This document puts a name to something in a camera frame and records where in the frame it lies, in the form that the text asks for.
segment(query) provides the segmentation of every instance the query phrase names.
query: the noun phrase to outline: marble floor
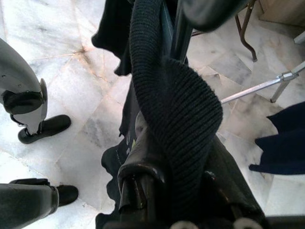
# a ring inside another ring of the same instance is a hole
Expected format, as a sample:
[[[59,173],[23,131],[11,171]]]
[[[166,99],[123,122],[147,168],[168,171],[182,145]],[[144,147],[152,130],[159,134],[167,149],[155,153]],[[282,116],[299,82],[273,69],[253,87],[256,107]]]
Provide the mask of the marble floor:
[[[0,109],[0,183],[46,177],[53,185],[79,188],[76,202],[27,227],[93,229],[99,212],[109,213],[106,194],[110,175],[101,167],[105,149],[120,138],[122,107],[131,77],[117,77],[118,59],[91,44],[104,0],[0,0],[0,37],[44,78],[49,93],[48,117],[67,114],[72,126],[31,145],[17,139],[20,130]],[[190,66],[220,99],[273,79],[305,60],[305,46],[293,38],[304,29],[260,21],[258,2],[246,39],[258,61],[240,43],[234,19],[214,32],[195,36],[188,50]],[[245,11],[240,12],[243,19]],[[276,86],[223,105],[218,136],[233,155],[258,203],[267,215],[305,214],[305,176],[252,172],[260,161],[258,137],[276,134],[268,115],[305,100],[305,72],[290,83],[278,101],[269,102]]]

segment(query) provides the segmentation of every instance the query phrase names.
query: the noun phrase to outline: black shoe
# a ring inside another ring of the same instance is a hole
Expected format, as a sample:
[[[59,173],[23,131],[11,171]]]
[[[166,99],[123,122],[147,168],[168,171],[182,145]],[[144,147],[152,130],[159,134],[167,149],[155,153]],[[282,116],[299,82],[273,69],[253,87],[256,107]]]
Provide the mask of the black shoe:
[[[30,135],[27,128],[20,130],[18,139],[24,144],[30,144],[41,138],[58,134],[71,125],[71,119],[67,115],[58,115],[42,121],[42,131],[38,134]]]
[[[72,185],[60,185],[57,187],[59,193],[59,207],[74,202],[78,197],[78,189]]]

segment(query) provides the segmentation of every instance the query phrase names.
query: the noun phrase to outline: black knit fabric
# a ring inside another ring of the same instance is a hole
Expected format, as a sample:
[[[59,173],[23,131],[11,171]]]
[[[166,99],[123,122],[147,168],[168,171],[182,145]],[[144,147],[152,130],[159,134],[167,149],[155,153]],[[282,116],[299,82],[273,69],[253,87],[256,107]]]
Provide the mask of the black knit fabric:
[[[130,51],[140,110],[163,147],[173,176],[172,220],[196,220],[203,166],[222,120],[210,87],[188,66],[160,55],[162,0],[136,0]]]

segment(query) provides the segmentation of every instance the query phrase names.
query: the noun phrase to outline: person's foot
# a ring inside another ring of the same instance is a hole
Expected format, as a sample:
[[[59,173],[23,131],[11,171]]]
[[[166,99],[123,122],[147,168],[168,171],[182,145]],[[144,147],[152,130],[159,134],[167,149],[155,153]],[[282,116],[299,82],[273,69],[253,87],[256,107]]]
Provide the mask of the person's foot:
[[[41,138],[58,134],[71,125],[71,119],[67,115],[58,115],[42,121],[42,131],[38,134],[30,135],[27,128],[20,130],[18,139],[24,144],[30,144]]]
[[[59,193],[59,207],[74,202],[78,197],[78,189],[72,185],[60,185],[57,187]]]

